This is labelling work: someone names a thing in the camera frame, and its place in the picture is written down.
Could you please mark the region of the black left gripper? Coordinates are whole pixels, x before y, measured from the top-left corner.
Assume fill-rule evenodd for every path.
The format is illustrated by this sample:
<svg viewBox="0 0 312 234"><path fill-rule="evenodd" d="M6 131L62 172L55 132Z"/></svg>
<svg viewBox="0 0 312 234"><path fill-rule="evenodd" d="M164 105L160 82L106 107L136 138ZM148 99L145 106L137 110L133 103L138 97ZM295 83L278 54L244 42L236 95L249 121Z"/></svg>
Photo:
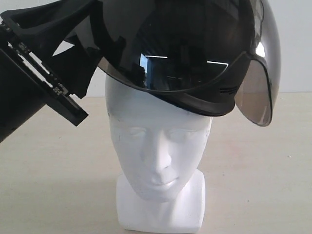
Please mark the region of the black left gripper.
<svg viewBox="0 0 312 234"><path fill-rule="evenodd" d="M0 124L19 127L43 106L73 125L87 113L72 99L84 97L89 58L77 39L56 54L59 45L83 21L95 0L58 0L1 13Z"/></svg>

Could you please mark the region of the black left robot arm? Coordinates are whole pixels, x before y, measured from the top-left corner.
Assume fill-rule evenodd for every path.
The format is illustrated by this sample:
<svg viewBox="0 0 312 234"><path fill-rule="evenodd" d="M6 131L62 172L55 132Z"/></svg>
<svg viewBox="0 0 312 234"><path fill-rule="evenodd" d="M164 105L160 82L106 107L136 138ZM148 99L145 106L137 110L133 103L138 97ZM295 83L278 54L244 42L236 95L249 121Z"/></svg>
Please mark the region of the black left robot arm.
<svg viewBox="0 0 312 234"><path fill-rule="evenodd" d="M75 126L87 118L72 95L86 96L99 54L83 48L75 28L95 6L94 0L58 0L1 13L1 140L43 106Z"/></svg>

